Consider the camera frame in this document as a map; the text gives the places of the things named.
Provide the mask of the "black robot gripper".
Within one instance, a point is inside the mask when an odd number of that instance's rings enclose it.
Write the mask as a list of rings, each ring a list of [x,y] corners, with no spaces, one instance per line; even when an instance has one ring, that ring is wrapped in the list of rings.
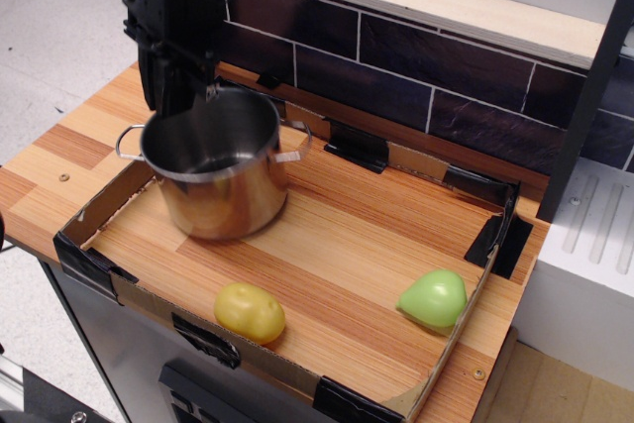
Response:
[[[138,46],[146,103],[166,118],[213,101],[227,0],[123,0],[125,33]]]

